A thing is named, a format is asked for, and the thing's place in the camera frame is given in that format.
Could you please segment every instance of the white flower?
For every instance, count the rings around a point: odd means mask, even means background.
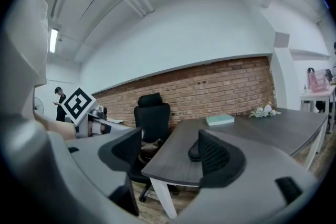
[[[267,104],[267,105],[265,106],[265,108],[264,108],[264,111],[266,111],[267,113],[269,113],[269,112],[272,111],[272,107],[271,107],[269,104]]]

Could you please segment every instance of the desk surface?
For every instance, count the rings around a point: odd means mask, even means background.
[[[205,129],[274,146],[293,156],[307,145],[327,119],[324,113],[277,109],[271,118],[236,116],[234,123],[208,126],[205,119],[180,121],[162,148],[142,170],[142,174],[164,182],[198,186],[201,163],[191,162],[187,152]]]
[[[311,91],[308,91],[307,93],[304,93],[301,95],[301,100],[305,100],[306,98],[314,98],[314,97],[329,97],[335,91],[335,87],[336,87],[335,85],[330,85],[328,91],[325,91],[325,92],[313,93]]]

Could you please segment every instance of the ceiling light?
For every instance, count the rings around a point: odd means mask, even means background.
[[[52,54],[54,54],[55,50],[56,50],[57,34],[58,34],[57,29],[52,29],[51,30],[49,51]]]

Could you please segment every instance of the flower bouquet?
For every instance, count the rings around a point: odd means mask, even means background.
[[[272,109],[271,104],[268,103],[264,108],[258,107],[256,110],[250,113],[250,117],[262,118],[281,114],[281,112]]]

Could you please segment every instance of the man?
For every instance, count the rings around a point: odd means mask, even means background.
[[[33,113],[34,88],[46,84],[48,17],[46,0],[15,0],[0,34],[0,114],[20,114],[42,123],[64,139],[76,138],[73,124]]]
[[[53,102],[54,105],[57,106],[57,116],[56,116],[56,121],[65,121],[65,111],[62,108],[61,104],[63,103],[63,101],[67,98],[66,95],[63,93],[63,90],[61,89],[61,87],[56,87],[55,89],[55,94],[58,94],[60,96],[58,103],[57,102]]]

